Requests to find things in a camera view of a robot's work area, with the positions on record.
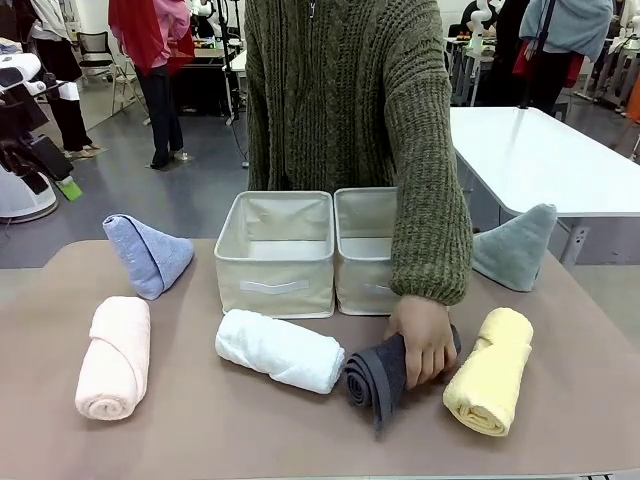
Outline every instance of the sweater cuff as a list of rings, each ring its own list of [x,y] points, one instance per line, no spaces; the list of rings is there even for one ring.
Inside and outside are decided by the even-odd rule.
[[[451,306],[460,303],[466,293],[468,272],[462,270],[454,273],[434,265],[395,268],[389,287],[396,295],[415,295]]]

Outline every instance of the dark gray rolled towel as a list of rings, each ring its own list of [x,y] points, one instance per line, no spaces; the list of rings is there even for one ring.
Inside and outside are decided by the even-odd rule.
[[[460,336],[452,324],[453,342],[460,353]],[[349,402],[373,407],[373,427],[380,433],[391,420],[407,383],[404,338],[399,333],[374,347],[351,355],[344,367]]]

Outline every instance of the folded gray-green cloth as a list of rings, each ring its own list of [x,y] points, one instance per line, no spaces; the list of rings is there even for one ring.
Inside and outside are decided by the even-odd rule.
[[[460,337],[451,325],[460,353]],[[373,408],[373,427],[379,434],[389,423],[407,383],[404,338],[399,333],[374,347],[354,353],[344,367],[349,402]]]
[[[475,235],[473,269],[511,290],[530,292],[557,221],[556,207],[540,204]]]

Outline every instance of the hand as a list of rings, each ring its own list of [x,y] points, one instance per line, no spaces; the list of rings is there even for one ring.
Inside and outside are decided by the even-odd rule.
[[[434,379],[456,363],[456,347],[444,305],[422,297],[400,299],[385,332],[385,339],[399,332],[404,337],[407,389]]]

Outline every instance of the white rolled towel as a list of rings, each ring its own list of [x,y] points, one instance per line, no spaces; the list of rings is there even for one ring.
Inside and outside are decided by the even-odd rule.
[[[331,392],[344,362],[334,338],[246,310],[224,316],[215,347],[225,360],[316,393]]]
[[[82,362],[76,408],[87,418],[120,420],[147,391],[149,306],[136,297],[110,297],[96,310]]]

